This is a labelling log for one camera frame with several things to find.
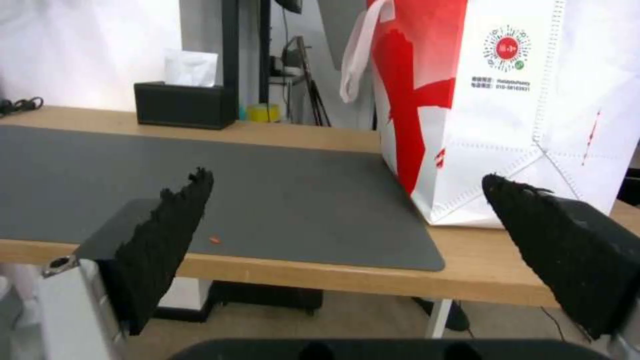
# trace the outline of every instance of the logo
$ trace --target logo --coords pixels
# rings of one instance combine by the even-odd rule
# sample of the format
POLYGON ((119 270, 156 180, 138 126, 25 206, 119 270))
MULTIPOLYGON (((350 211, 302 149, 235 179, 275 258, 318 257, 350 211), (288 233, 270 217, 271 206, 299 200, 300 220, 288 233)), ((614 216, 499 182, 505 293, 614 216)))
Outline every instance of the logo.
POLYGON ((525 67, 530 49, 527 33, 507 25, 489 33, 484 40, 483 56, 491 68, 509 72, 525 67))

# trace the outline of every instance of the shopping bag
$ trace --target shopping bag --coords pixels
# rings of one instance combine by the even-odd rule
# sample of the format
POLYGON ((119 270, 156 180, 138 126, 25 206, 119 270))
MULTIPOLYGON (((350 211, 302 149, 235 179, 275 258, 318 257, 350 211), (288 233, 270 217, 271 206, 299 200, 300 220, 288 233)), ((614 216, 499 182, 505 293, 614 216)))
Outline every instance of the shopping bag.
POLYGON ((434 225, 499 227, 498 174, 609 213, 640 136, 637 0, 375 0, 342 60, 372 58, 383 157, 434 225))

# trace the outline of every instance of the yellow tape roll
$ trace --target yellow tape roll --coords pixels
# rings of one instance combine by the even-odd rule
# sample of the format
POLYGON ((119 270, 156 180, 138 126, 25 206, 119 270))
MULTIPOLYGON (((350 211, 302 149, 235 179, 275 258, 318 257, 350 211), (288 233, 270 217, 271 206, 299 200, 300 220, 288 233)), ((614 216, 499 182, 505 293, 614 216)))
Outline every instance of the yellow tape roll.
POLYGON ((246 110, 247 119, 254 122, 276 122, 280 120, 280 107, 277 104, 269 104, 269 112, 267 112, 267 104, 251 105, 246 110))

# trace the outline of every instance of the black pole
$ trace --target black pole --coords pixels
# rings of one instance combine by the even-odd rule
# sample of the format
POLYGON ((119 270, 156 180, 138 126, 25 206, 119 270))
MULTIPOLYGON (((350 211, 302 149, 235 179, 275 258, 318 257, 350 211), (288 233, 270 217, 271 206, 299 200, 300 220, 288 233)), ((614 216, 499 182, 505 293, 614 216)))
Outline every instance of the black pole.
POLYGON ((271 0, 260 0, 260 80, 258 98, 269 102, 269 45, 271 43, 271 0))
POLYGON ((223 84, 233 93, 233 119, 238 117, 238 0, 222 0, 222 71, 223 84))

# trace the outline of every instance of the white tissue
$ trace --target white tissue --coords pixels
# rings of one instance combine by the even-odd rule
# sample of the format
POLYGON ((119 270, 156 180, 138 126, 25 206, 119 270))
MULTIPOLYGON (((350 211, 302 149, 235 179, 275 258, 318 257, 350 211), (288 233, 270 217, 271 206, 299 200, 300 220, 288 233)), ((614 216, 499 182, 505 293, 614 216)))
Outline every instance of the white tissue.
POLYGON ((167 50, 164 83, 169 85, 213 86, 216 83, 218 54, 167 50))

